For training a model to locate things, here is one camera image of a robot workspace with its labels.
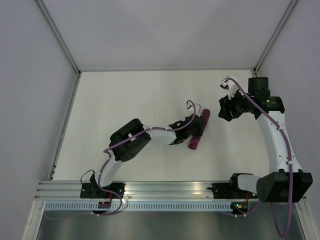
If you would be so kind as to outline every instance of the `white table surface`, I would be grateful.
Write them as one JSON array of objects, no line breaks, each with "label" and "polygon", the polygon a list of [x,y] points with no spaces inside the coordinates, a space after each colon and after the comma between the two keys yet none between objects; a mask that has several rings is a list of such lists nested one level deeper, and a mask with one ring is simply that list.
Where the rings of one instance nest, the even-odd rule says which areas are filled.
[{"label": "white table surface", "polygon": [[186,101],[208,108],[211,116],[197,150],[180,145],[149,143],[122,165],[115,181],[219,181],[233,173],[264,176],[269,172],[265,141],[254,116],[243,114],[227,122],[218,118],[219,87],[233,76],[246,90],[249,70],[182,70],[83,72],[75,96],[54,180],[79,180],[98,171],[110,136],[134,118],[165,127],[191,112]]}]

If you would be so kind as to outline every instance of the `gray wall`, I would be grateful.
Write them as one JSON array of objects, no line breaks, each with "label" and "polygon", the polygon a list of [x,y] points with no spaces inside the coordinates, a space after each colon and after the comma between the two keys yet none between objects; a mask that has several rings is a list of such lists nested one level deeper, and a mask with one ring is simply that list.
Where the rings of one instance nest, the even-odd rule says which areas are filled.
[{"label": "gray wall", "polygon": [[307,193],[320,224],[320,1],[302,0],[260,71],[286,108],[288,134],[305,171],[313,173]]},{"label": "gray wall", "polygon": [[252,68],[290,0],[44,0],[82,70]]},{"label": "gray wall", "polygon": [[0,235],[21,239],[75,83],[32,0],[0,1]]}]

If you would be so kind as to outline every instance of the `black bracket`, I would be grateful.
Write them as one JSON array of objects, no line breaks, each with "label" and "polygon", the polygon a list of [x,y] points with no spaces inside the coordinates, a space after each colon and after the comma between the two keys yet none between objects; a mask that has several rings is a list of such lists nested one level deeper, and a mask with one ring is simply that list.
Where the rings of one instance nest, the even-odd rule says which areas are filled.
[{"label": "black bracket", "polygon": [[[193,115],[186,116],[184,121],[176,121],[173,124],[169,124],[169,127],[174,130],[174,129],[177,129],[181,126],[184,126],[191,120],[192,117],[193,117]],[[205,128],[206,127],[203,124],[202,117],[195,115],[192,123],[189,126],[187,126],[184,129],[175,131],[176,139],[170,145],[181,144],[191,136],[200,137],[200,136],[202,136]]]},{"label": "black bracket", "polygon": [[[125,194],[125,184],[124,183],[119,183],[119,182],[113,182],[109,186],[103,187],[105,190],[110,190],[113,191],[117,194],[120,195],[120,197],[123,199],[124,194]],[[80,193],[80,198],[81,199],[109,199],[110,195],[108,192],[95,190],[92,187],[92,184],[90,182],[84,183],[81,188],[81,193]],[[113,199],[118,199],[118,197],[113,194],[112,195]]]},{"label": "black bracket", "polygon": [[[133,136],[143,130],[145,130],[144,125],[139,119],[135,118],[111,135],[109,147],[126,140],[129,137],[129,134]],[[127,162],[133,159],[150,141],[151,137],[149,133],[145,132],[134,140],[115,147],[112,149],[115,160]]]},{"label": "black bracket", "polygon": [[229,183],[213,183],[212,187],[208,187],[213,193],[214,199],[247,199],[246,193],[250,199],[257,199],[258,196],[253,196],[252,192],[243,190],[232,190]]}]

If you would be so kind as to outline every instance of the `purple towel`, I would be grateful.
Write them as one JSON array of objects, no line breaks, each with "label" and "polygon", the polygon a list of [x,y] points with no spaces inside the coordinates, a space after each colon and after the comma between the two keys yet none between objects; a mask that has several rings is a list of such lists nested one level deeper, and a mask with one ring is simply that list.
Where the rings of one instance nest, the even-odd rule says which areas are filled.
[{"label": "purple towel", "polygon": [[[204,128],[206,128],[206,126],[207,126],[209,117],[210,117],[210,110],[203,109],[202,114],[201,114],[201,118],[202,118],[202,123],[203,123]],[[192,150],[196,150],[200,139],[201,139],[201,136],[193,136],[188,144],[188,148],[190,148]]]}]

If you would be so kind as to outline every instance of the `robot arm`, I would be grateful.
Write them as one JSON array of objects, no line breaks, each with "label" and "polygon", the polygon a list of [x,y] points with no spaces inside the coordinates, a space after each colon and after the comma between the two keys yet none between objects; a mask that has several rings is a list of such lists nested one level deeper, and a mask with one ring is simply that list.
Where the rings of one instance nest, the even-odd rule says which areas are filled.
[{"label": "robot arm", "polygon": [[[100,186],[109,186],[122,164],[133,159],[148,143],[177,145],[191,136],[200,137],[205,129],[203,114],[210,114],[210,111],[204,109],[200,116],[200,105],[196,104],[194,107],[195,109],[190,105],[187,106],[188,110],[195,111],[193,115],[186,117],[184,121],[170,124],[166,128],[145,125],[136,118],[112,134],[109,148],[104,151],[110,154],[110,160],[100,176]],[[99,175],[96,174],[95,181],[91,184],[98,184],[98,180]]]},{"label": "robot arm", "polygon": [[[254,176],[248,173],[234,173],[230,178],[230,185],[234,189],[252,192],[258,195],[262,202],[288,202],[289,196],[289,165],[293,172],[293,193],[292,202],[298,202],[308,190],[313,182],[310,173],[302,171],[302,167],[292,151],[285,122],[285,108],[278,96],[270,96],[268,78],[249,78],[248,93],[251,101],[243,96],[239,88],[233,81],[226,81],[226,77],[221,87],[227,89],[229,94],[219,100],[221,110],[219,117],[230,122],[239,118],[243,113],[252,113],[261,127],[268,157],[269,174],[264,177]],[[262,114],[259,106],[264,112],[274,119],[278,127]],[[286,135],[286,144],[282,132]],[[288,156],[287,146],[290,148],[291,157]]]}]

